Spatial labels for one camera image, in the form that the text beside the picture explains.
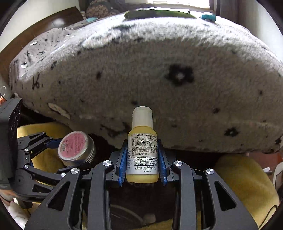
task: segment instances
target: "white wall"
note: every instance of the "white wall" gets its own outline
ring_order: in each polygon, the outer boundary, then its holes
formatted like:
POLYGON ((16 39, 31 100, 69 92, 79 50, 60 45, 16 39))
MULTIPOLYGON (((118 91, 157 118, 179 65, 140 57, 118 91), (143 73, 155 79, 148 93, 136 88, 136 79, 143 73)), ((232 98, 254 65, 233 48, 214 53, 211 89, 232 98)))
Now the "white wall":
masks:
POLYGON ((267 44, 283 61, 283 35, 269 13, 256 0, 239 0, 239 24, 267 44))
POLYGON ((79 8, 78 0, 27 0, 12 16, 0 36, 0 52, 21 32, 36 22, 70 7, 79 8))

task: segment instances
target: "metal screw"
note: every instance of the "metal screw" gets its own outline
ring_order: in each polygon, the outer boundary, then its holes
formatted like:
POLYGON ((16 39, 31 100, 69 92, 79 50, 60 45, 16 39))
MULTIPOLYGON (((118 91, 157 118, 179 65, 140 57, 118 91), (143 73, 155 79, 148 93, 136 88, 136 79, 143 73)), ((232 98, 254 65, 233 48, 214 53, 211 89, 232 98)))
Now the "metal screw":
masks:
POLYGON ((213 169, 206 169, 206 173, 212 175, 214 173, 213 169))
POLYGON ((179 161, 179 160, 174 161, 174 165, 176 166, 181 166, 182 164, 183 164, 182 161, 179 161))
POLYGON ((78 168, 73 168, 71 169, 71 173, 72 174, 77 174, 79 172, 79 169, 78 168))
POLYGON ((104 166, 109 166, 109 165, 111 165, 111 164, 112 164, 112 162, 109 161, 109 160, 103 161, 103 165, 104 165, 104 166))

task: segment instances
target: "pink label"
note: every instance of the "pink label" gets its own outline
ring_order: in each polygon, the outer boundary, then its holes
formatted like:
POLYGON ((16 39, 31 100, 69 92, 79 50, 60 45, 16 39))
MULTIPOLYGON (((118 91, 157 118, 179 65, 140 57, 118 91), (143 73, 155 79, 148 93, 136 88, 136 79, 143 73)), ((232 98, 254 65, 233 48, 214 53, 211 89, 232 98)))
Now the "pink label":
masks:
POLYGON ((65 158, 71 158, 81 152, 85 145, 85 137, 82 133, 74 133, 68 136, 62 143, 60 151, 65 158))

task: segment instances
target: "bottle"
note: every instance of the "bottle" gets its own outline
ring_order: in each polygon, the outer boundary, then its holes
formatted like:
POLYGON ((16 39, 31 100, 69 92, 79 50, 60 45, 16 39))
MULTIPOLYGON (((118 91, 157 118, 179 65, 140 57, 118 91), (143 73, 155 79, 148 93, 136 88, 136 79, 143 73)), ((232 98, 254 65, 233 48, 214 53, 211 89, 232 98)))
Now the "bottle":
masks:
POLYGON ((158 181, 157 135, 153 130, 152 111, 145 106, 133 111, 132 130, 128 135, 127 181, 158 181))

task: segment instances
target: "bottle cap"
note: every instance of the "bottle cap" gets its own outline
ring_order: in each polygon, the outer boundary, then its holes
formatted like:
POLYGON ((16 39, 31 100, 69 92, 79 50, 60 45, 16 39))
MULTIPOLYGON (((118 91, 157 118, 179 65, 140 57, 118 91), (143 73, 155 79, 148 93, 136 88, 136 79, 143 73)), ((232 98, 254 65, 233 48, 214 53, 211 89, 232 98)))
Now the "bottle cap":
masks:
POLYGON ((153 128, 152 111, 146 106, 136 107, 133 111, 133 127, 148 126, 153 128))

